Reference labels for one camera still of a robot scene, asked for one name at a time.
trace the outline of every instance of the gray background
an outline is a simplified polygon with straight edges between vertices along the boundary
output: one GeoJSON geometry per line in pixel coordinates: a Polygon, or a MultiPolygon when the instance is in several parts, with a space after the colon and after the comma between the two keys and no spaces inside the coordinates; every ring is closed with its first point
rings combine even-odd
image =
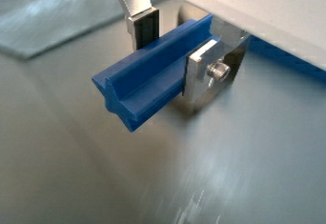
{"type": "Polygon", "coordinates": [[[91,77],[131,52],[120,20],[0,55],[0,223],[324,223],[326,84],[248,52],[198,116],[172,103],[129,133],[91,77]]]}

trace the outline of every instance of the white panel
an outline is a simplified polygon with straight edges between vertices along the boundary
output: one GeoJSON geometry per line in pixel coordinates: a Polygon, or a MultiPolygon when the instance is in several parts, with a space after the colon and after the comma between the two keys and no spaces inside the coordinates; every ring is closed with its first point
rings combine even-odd
{"type": "Polygon", "coordinates": [[[185,0],[326,70],[326,0],[185,0]]]}

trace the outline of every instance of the metal clamp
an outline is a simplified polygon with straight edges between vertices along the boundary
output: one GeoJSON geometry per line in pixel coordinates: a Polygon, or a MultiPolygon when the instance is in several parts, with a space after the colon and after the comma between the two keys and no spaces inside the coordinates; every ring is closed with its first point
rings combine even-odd
{"type": "Polygon", "coordinates": [[[206,41],[185,61],[183,96],[193,110],[200,109],[234,80],[250,37],[246,31],[216,16],[210,31],[220,39],[206,41]]]}
{"type": "Polygon", "coordinates": [[[149,0],[119,0],[125,15],[127,30],[133,50],[139,50],[159,37],[159,10],[149,0]]]}

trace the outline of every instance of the blue plastic bracket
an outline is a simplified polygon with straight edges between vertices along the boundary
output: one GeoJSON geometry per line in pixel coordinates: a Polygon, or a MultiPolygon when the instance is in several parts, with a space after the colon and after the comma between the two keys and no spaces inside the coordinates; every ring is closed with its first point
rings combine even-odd
{"type": "Polygon", "coordinates": [[[207,39],[212,16],[189,20],[93,77],[115,113],[133,132],[183,90],[188,52],[207,39]]]}

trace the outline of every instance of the screw head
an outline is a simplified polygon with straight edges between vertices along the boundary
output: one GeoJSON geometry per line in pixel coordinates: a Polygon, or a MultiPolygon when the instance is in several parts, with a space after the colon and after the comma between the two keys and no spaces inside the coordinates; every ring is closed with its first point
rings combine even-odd
{"type": "Polygon", "coordinates": [[[223,63],[223,60],[216,60],[207,66],[206,73],[216,82],[223,82],[230,74],[231,67],[223,63]]]}

